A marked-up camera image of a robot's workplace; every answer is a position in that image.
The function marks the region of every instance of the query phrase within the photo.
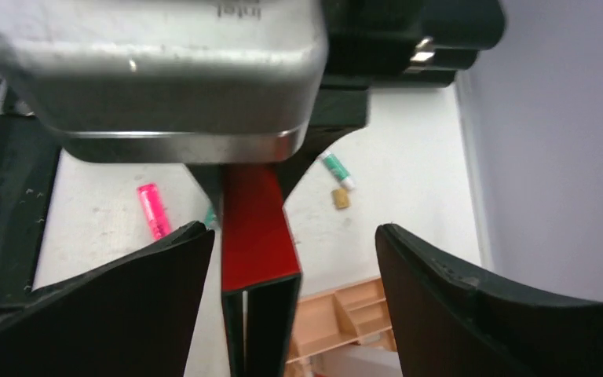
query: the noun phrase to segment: white wall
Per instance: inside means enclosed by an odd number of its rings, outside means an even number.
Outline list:
[[[603,1],[501,1],[505,37],[459,85],[484,262],[603,300]]]

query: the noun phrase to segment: small brown object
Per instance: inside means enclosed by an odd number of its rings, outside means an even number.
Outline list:
[[[348,196],[348,190],[345,188],[337,188],[331,192],[331,196],[334,198],[334,207],[337,210],[344,210],[350,207],[350,198]]]

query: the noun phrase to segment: pink highlighter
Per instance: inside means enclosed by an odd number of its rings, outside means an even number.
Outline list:
[[[147,217],[147,224],[152,231],[154,240],[160,240],[170,234],[172,232],[170,222],[165,215],[165,207],[163,207],[155,183],[138,187],[137,195],[140,197],[144,216]]]

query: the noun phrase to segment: wooden toy shelf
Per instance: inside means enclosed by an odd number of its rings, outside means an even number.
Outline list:
[[[380,277],[299,300],[286,375],[304,375],[310,357],[346,344],[397,350]]]

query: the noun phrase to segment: green glue stick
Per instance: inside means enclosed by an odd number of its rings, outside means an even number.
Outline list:
[[[214,213],[214,208],[212,206],[209,206],[209,209],[206,210],[206,215],[204,216],[204,226],[206,226],[209,229],[214,229],[216,228],[216,214]]]
[[[343,166],[341,161],[336,158],[334,153],[325,151],[320,153],[319,157],[322,159],[324,166],[331,172],[331,175],[341,183],[341,186],[343,186],[344,189],[348,191],[355,189],[355,181],[350,177],[350,173],[348,173],[348,170]]]

